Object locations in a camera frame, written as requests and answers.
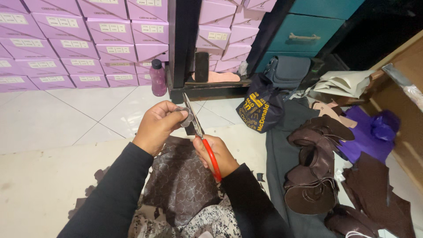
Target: scissors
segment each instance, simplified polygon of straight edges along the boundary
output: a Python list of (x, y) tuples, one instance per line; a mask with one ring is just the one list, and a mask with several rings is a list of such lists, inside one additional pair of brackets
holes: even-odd
[(191, 106), (191, 102), (187, 94), (183, 93), (182, 96), (184, 97), (184, 102), (186, 107), (191, 110), (191, 113), (194, 116), (194, 119), (192, 120), (192, 124), (194, 125), (195, 132), (197, 133), (196, 137), (199, 137), (201, 141), (203, 142), (204, 147), (206, 148), (207, 153), (209, 154), (210, 160), (212, 161), (211, 164), (213, 165), (213, 169), (214, 169), (213, 176), (216, 179), (216, 181), (219, 183), (222, 180), (222, 176), (220, 175), (219, 165), (217, 164), (216, 157), (214, 156), (213, 150), (210, 147), (209, 142), (203, 137), (203, 133), (202, 133), (203, 130), (201, 129), (200, 123), (198, 122), (197, 116), (195, 115), (195, 112)]

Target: left hand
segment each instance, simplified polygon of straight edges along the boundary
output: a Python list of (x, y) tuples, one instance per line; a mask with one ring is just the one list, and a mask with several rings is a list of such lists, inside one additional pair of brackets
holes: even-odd
[(186, 111), (174, 111), (177, 108), (177, 105), (163, 101), (146, 111), (132, 142), (153, 157), (157, 156), (165, 140), (188, 116)]

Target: right hand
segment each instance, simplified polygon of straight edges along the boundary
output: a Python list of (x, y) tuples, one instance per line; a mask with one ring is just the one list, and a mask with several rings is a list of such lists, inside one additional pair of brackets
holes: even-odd
[[(228, 176), (239, 167), (238, 162), (233, 158), (222, 139), (209, 135), (203, 135), (203, 137), (208, 141), (211, 149), (213, 150), (222, 178)], [(209, 168), (214, 173), (212, 162), (203, 142), (201, 141), (201, 138), (195, 137), (192, 143), (195, 147), (195, 153), (200, 158), (204, 167)]]

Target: drawer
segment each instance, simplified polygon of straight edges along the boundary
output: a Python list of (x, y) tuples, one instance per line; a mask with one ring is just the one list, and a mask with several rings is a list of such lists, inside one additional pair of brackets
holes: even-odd
[(260, 61), (257, 69), (255, 70), (256, 73), (260, 73), (264, 71), (267, 63), (273, 56), (284, 55), (284, 56), (294, 56), (294, 57), (307, 57), (313, 58), (317, 55), (318, 52), (280, 52), (280, 51), (268, 51), (264, 54), (263, 59)]
[(288, 14), (268, 51), (318, 52), (344, 20)]
[(364, 0), (295, 0), (290, 13), (347, 20)]

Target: smartphone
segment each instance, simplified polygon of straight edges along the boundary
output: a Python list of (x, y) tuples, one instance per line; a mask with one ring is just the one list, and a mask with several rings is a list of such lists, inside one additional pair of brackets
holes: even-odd
[(207, 83), (209, 80), (209, 53), (195, 52), (195, 82)]

